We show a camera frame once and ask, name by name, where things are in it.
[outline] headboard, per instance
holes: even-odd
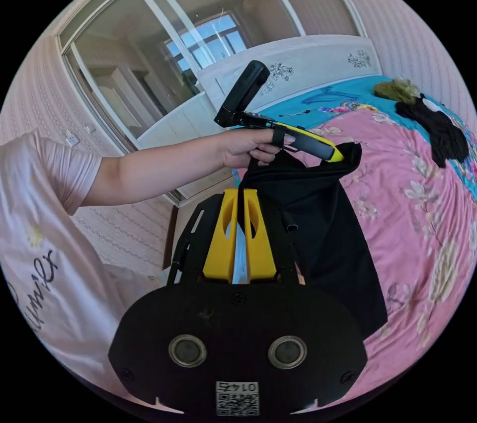
[[[248,111],[338,80],[382,74],[373,42],[364,37],[309,35],[278,40],[239,52],[200,71],[197,78],[216,110],[251,60],[263,62],[270,77]]]

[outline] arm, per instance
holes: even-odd
[[[272,130],[231,130],[177,145],[103,158],[82,206],[117,206],[160,196],[223,167],[245,168],[250,156],[273,160]]]

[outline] pink t-shirt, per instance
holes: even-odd
[[[101,157],[37,130],[0,146],[1,268],[23,316],[57,360],[94,385],[147,405],[129,395],[107,358],[133,302],[71,219],[100,164]]]

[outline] black clothing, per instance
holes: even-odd
[[[339,179],[355,171],[361,146],[344,143],[338,163],[307,168],[286,151],[266,167],[253,161],[239,189],[256,189],[281,209],[300,252],[306,285],[339,300],[359,324],[363,339],[388,320],[373,260],[356,214]],[[238,222],[243,228],[239,206]]]
[[[396,103],[396,113],[417,121],[430,136],[432,159],[439,168],[446,167],[446,159],[463,163],[469,156],[469,146],[462,130],[454,126],[442,111],[432,111],[423,103],[421,94],[414,105]]]

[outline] qr code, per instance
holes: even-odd
[[[252,417],[258,415],[258,394],[218,393],[217,415]]]

